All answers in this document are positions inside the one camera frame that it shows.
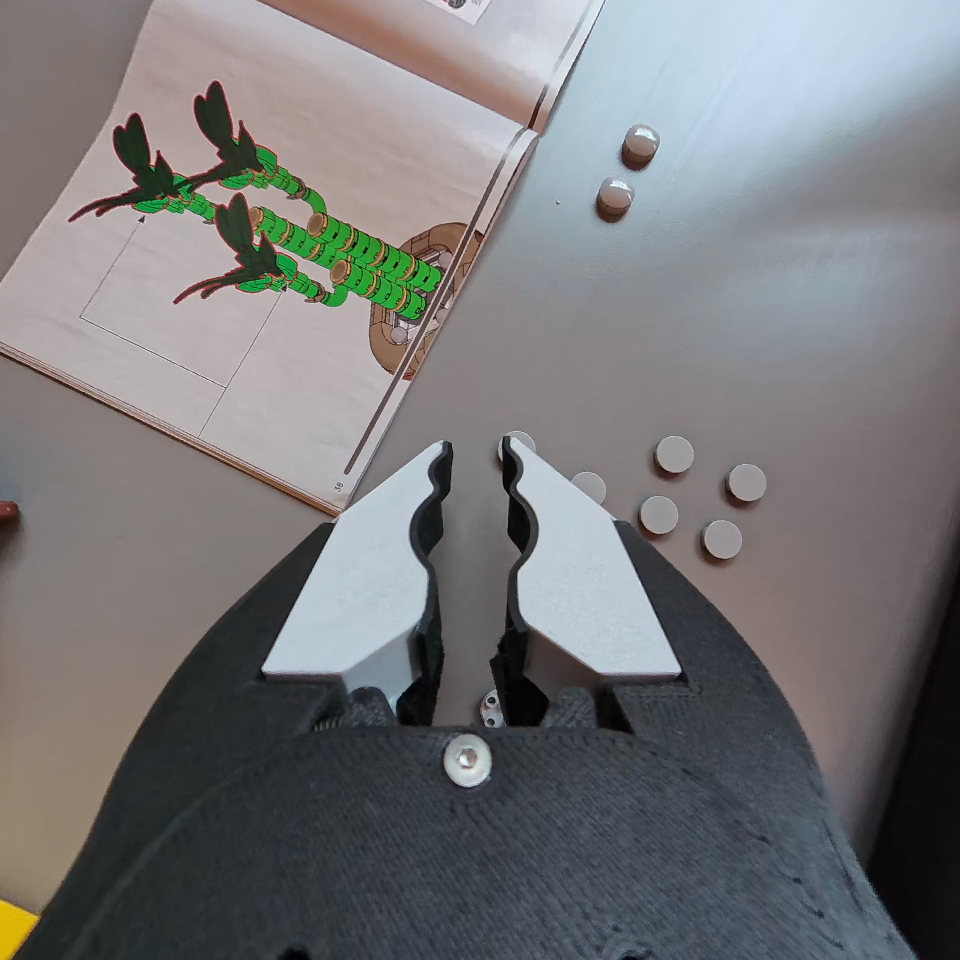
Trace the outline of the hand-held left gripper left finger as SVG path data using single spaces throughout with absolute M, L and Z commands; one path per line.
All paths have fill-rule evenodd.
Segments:
M 452 444 L 434 442 L 340 514 L 265 677 L 377 689 L 400 724 L 432 724 L 445 650 L 429 554 L 445 532 L 452 462 Z

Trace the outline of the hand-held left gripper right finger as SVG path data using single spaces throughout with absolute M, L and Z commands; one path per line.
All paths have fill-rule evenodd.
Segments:
M 538 726 L 567 689 L 676 681 L 682 666 L 623 524 L 529 446 L 503 437 L 508 535 L 519 551 L 490 661 L 509 727 Z

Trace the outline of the group of grey tiles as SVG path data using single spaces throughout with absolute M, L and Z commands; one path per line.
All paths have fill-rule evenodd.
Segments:
M 678 477 L 692 467 L 694 449 L 682 436 L 667 436 L 655 446 L 653 460 L 654 467 L 661 474 Z M 606 484 L 597 474 L 582 471 L 571 481 L 581 492 L 598 504 L 603 504 Z M 759 466 L 749 462 L 738 463 L 729 470 L 724 483 L 727 497 L 741 506 L 762 499 L 767 488 L 766 474 Z M 643 532 L 663 538 L 677 527 L 679 511 L 669 497 L 651 495 L 641 501 L 637 517 Z M 713 519 L 702 527 L 700 544 L 702 552 L 712 561 L 726 563 L 738 557 L 743 546 L 743 535 L 736 522 Z

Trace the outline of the lego instruction booklet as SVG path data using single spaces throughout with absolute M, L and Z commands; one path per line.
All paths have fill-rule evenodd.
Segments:
M 152 2 L 2 355 L 339 514 L 603 2 Z

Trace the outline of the yellow flat object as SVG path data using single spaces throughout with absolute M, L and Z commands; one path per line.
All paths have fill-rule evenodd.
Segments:
M 12 959 L 36 926 L 39 916 L 13 903 L 0 902 L 0 957 Z

